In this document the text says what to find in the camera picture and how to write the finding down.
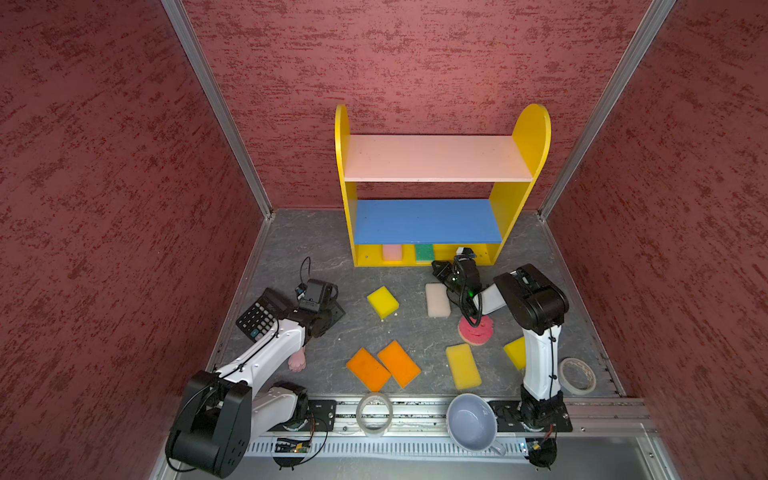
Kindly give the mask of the green sponge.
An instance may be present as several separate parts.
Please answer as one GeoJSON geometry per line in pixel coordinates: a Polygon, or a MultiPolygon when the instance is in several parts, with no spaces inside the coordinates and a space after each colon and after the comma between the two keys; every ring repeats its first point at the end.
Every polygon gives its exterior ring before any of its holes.
{"type": "Polygon", "coordinates": [[[417,263],[431,263],[435,260],[433,244],[416,244],[414,252],[417,263]]]}

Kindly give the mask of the small yellow square sponge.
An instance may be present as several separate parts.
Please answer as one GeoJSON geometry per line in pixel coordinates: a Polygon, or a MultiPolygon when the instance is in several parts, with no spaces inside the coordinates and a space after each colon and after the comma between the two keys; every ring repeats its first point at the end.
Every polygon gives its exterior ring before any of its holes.
{"type": "Polygon", "coordinates": [[[386,319],[399,308],[398,300],[385,286],[369,294],[367,300],[381,320],[386,319]]]}

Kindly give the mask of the long yellow sponge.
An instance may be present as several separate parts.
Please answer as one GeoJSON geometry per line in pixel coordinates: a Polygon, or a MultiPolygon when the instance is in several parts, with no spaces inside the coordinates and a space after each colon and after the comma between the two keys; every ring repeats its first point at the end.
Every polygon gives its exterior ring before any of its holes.
{"type": "Polygon", "coordinates": [[[458,390],[469,390],[482,384],[469,344],[449,346],[445,353],[455,387],[458,390]]]}

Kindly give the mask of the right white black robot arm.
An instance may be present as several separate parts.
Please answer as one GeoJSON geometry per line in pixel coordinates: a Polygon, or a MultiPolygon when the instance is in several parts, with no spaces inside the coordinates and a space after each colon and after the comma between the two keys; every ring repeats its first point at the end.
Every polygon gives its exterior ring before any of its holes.
{"type": "Polygon", "coordinates": [[[532,264],[493,278],[484,287],[475,254],[461,248],[451,261],[431,262],[432,274],[447,287],[470,327],[482,317],[508,309],[523,330],[526,367],[515,418],[529,431],[542,431],[566,417],[557,373],[559,336],[569,310],[563,291],[532,264]]]}

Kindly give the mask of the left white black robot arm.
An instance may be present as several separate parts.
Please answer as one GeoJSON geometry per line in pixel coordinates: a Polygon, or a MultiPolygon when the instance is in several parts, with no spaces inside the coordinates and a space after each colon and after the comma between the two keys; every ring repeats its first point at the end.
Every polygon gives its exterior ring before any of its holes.
{"type": "Polygon", "coordinates": [[[266,383],[344,315],[335,300],[306,310],[265,289],[236,320],[252,346],[217,370],[198,371],[187,383],[165,445],[167,466],[176,473],[201,471],[224,479],[240,464],[252,438],[272,429],[306,430],[310,436],[280,441],[278,450],[286,456],[276,460],[279,466],[294,468],[316,457],[324,447],[312,437],[332,431],[335,402],[312,401],[295,383],[266,383]]]}

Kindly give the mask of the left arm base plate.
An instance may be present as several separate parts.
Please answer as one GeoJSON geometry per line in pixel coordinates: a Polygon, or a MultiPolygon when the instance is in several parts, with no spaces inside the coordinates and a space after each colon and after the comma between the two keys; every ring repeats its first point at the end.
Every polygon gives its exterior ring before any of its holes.
{"type": "Polygon", "coordinates": [[[338,402],[336,400],[299,400],[286,422],[273,428],[274,432],[311,432],[313,427],[333,428],[338,402]]]}

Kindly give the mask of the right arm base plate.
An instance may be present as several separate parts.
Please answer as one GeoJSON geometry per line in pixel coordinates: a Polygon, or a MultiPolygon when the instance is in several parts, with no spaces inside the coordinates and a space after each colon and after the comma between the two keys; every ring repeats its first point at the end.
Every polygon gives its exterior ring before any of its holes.
{"type": "MultiPolygon", "coordinates": [[[[494,414],[497,418],[497,427],[499,433],[520,433],[520,434],[545,434],[549,427],[546,426],[542,430],[531,430],[523,425],[523,423],[516,419],[515,415],[518,410],[519,400],[490,400],[494,414]]],[[[565,408],[559,408],[554,417],[555,430],[558,433],[572,433],[573,425],[570,419],[570,414],[565,408]]]]}

